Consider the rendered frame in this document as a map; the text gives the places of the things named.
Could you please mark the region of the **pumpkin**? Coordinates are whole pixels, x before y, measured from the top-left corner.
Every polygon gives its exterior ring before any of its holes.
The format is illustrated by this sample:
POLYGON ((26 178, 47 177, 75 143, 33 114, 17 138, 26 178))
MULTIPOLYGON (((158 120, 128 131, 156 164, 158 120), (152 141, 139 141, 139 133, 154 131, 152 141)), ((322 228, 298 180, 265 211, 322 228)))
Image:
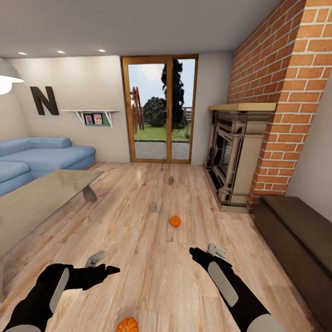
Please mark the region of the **pumpkin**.
POLYGON ((178 216, 175 215, 170 218, 169 223, 174 227, 178 227, 181 225, 181 220, 178 216))
POLYGON ((139 332, 138 322, 133 318, 126 318, 118 325, 116 332, 139 332))

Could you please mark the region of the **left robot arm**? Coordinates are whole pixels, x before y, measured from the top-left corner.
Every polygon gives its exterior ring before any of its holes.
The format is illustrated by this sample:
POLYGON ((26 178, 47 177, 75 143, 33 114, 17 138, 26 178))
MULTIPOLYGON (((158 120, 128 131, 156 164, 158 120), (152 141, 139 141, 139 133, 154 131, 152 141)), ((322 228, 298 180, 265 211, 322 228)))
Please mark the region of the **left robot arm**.
POLYGON ((120 268, 114 266, 96 266, 106 256, 105 250, 99 250, 80 269, 61 263, 49 265, 39 275, 26 299, 16 305, 3 332, 45 332, 63 291, 80 288, 84 291, 104 282, 108 275, 120 272, 120 268))

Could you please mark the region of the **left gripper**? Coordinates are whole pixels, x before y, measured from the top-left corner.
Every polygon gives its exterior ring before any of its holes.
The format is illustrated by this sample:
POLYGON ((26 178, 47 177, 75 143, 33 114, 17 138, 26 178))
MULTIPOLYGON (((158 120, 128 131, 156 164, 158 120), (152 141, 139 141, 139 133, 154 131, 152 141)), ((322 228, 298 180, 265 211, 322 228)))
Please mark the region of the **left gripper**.
POLYGON ((94 285, 104 282, 106 277, 113 273, 119 273, 120 268, 114 266, 107 266, 101 264, 96 268, 81 268, 83 270, 83 278, 78 286, 78 289, 82 288, 83 291, 87 290, 94 285))

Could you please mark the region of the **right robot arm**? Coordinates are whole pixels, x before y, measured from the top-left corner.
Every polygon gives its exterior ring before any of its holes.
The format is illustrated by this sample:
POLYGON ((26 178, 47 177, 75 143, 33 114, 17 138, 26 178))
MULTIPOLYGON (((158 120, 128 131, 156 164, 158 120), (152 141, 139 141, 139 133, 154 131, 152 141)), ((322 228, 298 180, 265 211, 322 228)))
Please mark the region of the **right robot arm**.
POLYGON ((207 251, 190 248, 192 259, 209 274, 241 332, 286 332, 267 311, 232 265, 225 261, 228 254, 211 243, 207 251))

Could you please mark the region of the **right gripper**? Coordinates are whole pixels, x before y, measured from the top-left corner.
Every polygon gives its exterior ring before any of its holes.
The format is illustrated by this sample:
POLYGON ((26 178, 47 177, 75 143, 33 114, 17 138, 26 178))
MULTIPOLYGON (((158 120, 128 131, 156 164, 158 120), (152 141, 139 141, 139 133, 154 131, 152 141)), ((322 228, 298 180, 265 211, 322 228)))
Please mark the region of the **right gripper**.
POLYGON ((204 269, 204 262, 208 257, 214 257, 213 255, 209 254, 208 252, 205 252, 201 250, 200 248, 190 248, 190 254, 192 255, 192 259, 199 263, 204 269))

